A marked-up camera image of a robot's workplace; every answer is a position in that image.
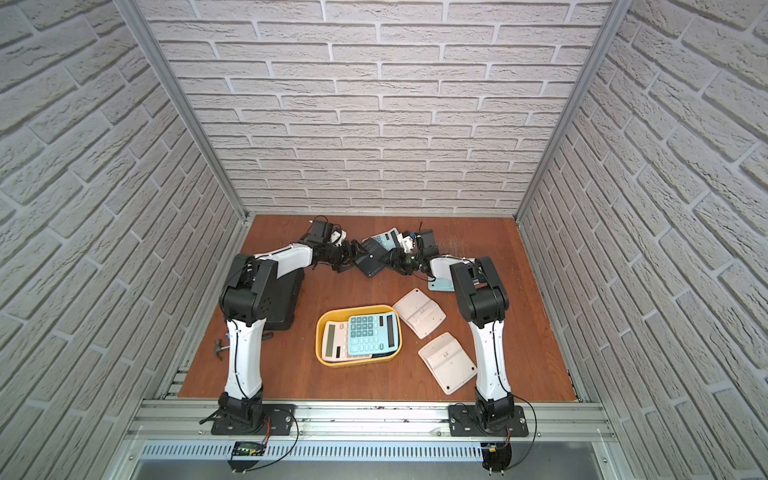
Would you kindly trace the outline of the yellow storage box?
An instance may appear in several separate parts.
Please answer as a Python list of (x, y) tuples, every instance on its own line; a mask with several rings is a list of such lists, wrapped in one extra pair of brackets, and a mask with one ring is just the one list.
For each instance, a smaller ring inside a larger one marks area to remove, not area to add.
[(388, 306), (388, 305), (369, 305), (369, 306), (362, 306), (362, 307), (351, 307), (346, 309), (331, 310), (324, 313), (320, 317), (316, 325), (316, 339), (315, 339), (315, 355), (317, 360), (321, 364), (331, 368), (342, 368), (342, 367), (361, 366), (361, 365), (381, 363), (381, 362), (363, 363), (360, 360), (352, 361), (352, 362), (343, 362), (343, 363), (326, 362), (321, 358), (321, 348), (322, 348), (322, 339), (323, 339), (323, 334), (325, 330), (325, 325), (328, 322), (344, 322), (344, 321), (348, 321), (348, 319), (351, 316), (375, 314), (375, 313), (383, 313), (383, 312), (394, 312), (396, 314), (396, 317), (398, 319), (398, 324), (399, 324), (399, 330), (400, 330), (400, 348), (397, 351), (400, 353), (402, 349), (402, 329), (401, 329), (401, 322), (398, 314), (395, 312), (395, 310), (391, 306)]

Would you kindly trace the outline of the pink calculator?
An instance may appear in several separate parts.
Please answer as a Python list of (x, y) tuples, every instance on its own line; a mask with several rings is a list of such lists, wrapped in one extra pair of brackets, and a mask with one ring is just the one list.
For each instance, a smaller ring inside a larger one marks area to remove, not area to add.
[(322, 339), (321, 358), (326, 362), (343, 363), (358, 361), (360, 357), (353, 358), (348, 352), (348, 323), (328, 322)]

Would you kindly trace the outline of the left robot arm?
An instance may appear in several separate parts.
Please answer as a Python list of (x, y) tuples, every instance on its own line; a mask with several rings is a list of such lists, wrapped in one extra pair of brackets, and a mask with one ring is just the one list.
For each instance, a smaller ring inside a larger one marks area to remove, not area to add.
[(283, 278), (319, 263), (341, 272), (353, 266), (355, 256), (361, 252), (358, 241), (340, 240), (296, 242), (269, 253), (235, 257), (219, 298), (230, 338), (228, 377), (219, 397), (219, 411), (224, 418), (254, 429), (264, 422), (262, 334), (268, 320), (298, 294)]

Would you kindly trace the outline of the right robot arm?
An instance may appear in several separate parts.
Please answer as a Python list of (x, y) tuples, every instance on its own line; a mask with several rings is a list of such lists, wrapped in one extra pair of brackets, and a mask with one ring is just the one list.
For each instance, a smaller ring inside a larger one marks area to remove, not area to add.
[(430, 281), (449, 280), (459, 312), (470, 326), (478, 374), (475, 417), (485, 431), (514, 415), (515, 400), (507, 379), (503, 328), (510, 300), (488, 256), (438, 255), (421, 259), (419, 269)]

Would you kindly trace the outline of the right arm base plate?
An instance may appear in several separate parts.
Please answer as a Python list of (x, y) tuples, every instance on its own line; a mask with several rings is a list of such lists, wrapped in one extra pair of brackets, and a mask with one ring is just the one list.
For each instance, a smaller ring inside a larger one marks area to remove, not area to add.
[(463, 403), (447, 407), (448, 426), (452, 437), (504, 437), (524, 438), (529, 436), (529, 428), (524, 410), (515, 405), (511, 415), (500, 419), (485, 421), (479, 408)]

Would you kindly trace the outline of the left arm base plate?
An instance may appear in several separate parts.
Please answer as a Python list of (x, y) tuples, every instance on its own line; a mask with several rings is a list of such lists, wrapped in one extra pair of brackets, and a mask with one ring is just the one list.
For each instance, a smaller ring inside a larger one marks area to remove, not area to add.
[(212, 435), (227, 436), (289, 436), (296, 430), (296, 405), (289, 403), (235, 402), (219, 407), (213, 417)]

